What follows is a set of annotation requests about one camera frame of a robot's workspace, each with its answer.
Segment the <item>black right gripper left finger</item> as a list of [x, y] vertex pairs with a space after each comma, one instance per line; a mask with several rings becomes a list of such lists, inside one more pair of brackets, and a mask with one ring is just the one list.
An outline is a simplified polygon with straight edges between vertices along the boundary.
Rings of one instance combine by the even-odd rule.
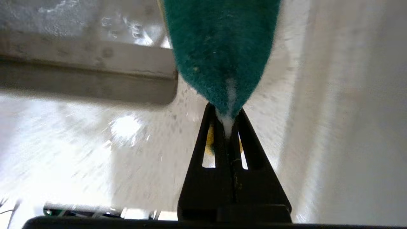
[[[215, 168], [202, 166], [209, 127], [213, 126]], [[179, 221], [216, 221], [218, 210], [233, 202], [232, 178], [223, 125], [208, 103], [177, 205]]]

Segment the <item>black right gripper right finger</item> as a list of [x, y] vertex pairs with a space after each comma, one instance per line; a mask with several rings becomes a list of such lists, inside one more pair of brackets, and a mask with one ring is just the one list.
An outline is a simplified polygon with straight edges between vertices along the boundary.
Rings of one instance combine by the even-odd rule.
[[240, 222], [291, 223], [291, 204], [244, 110], [230, 136], [230, 168]]

